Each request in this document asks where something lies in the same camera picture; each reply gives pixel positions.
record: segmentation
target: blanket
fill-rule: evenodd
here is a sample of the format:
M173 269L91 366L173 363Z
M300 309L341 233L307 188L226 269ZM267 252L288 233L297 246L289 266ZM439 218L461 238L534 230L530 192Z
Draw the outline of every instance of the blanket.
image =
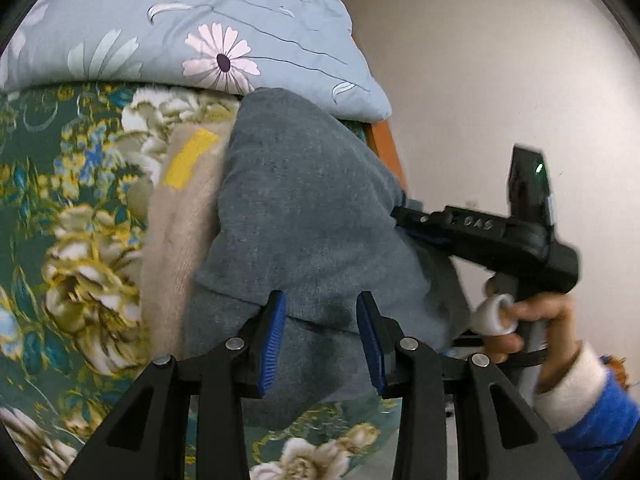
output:
M237 104L120 83L0 94L0 420L41 478L62 478L148 363L140 268L146 240L152 249L162 233L153 182L162 185L172 144L196 124L223 139L221 106ZM364 393L316 404L281 431L245 425L249 466L273 472L310 459L317 475L345 471L393 434L399 410ZM195 443L191 413L186 480Z

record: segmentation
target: beige knit fabric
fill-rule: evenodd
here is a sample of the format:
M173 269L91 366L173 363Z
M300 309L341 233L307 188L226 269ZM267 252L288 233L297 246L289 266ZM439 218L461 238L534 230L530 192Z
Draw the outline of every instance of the beige knit fabric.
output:
M142 253L142 315L153 357L180 358L191 275L220 230L215 203L235 120L177 124L170 136Z

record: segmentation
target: orange wooden frame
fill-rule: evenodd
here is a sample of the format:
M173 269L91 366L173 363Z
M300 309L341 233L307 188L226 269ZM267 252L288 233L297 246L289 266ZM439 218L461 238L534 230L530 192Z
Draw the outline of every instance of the orange wooden frame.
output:
M402 171L400 159L398 158L398 152L396 152L396 145L391 135L389 123L382 121L376 124L366 124L365 135L369 147L376 153L384 165L398 177L402 189L406 189L406 179Z

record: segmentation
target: light blue pillowcase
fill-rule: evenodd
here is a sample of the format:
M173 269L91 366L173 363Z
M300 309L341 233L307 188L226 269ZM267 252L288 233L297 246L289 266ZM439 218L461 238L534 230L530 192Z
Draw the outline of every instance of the light blue pillowcase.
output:
M341 119L391 114L340 0L39 0L2 54L0 87L78 80L286 88Z

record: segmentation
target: metal screw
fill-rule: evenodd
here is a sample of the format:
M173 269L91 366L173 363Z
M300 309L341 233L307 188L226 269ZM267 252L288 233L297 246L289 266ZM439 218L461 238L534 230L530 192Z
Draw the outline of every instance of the metal screw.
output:
M473 354L471 357L471 362L476 366L485 368L491 361L489 361L489 358L484 354Z
M154 359L154 364L159 367L167 366L171 361L170 355L161 355L160 357L156 357Z
M400 346L405 350L415 350L418 348L418 342L413 337L403 337Z
M242 347L244 347L244 339L241 337L232 337L226 340L225 346L229 350L241 350Z

